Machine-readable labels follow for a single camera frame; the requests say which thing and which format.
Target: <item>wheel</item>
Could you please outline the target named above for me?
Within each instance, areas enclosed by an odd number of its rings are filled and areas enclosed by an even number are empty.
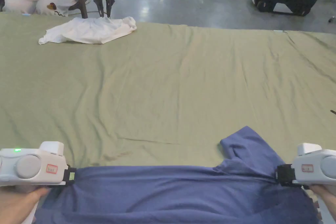
[[[265,0],[259,0],[258,3],[257,3],[257,9],[260,11],[260,12],[267,12],[269,11],[269,3]]]
[[[331,18],[328,20],[328,23],[333,22],[335,18],[336,18],[335,16],[331,17]]]

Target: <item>round knob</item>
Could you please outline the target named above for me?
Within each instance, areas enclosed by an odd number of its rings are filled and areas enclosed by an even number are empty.
[[[15,164],[17,176],[22,179],[34,177],[41,169],[41,160],[34,155],[21,157]]]
[[[325,176],[336,179],[336,156],[327,156],[322,159],[321,170]]]

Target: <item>red label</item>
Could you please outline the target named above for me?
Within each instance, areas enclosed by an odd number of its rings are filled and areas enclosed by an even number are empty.
[[[303,172],[314,172],[313,165],[302,165],[301,169]]]
[[[45,172],[56,174],[56,173],[57,173],[57,169],[58,169],[57,166],[49,165],[49,164],[48,164],[48,165],[47,165],[47,169],[46,169]]]

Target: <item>olive green fabric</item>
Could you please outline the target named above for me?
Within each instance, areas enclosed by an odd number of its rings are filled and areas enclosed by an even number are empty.
[[[65,144],[75,167],[215,166],[250,126],[286,161],[336,150],[336,36],[137,23],[104,45],[47,43],[69,18],[0,13],[0,146]]]

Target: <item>human hand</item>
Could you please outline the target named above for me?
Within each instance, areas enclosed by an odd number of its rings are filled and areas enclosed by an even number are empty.
[[[47,195],[45,187],[30,193],[18,193],[8,188],[0,188],[1,224],[22,224],[41,197]]]
[[[317,194],[321,198],[331,194],[323,185],[311,185],[309,189],[313,191],[314,194]]]
[[[328,208],[332,218],[336,221],[336,196],[329,192],[323,185],[311,185],[309,188],[313,191],[313,193],[320,196]]]

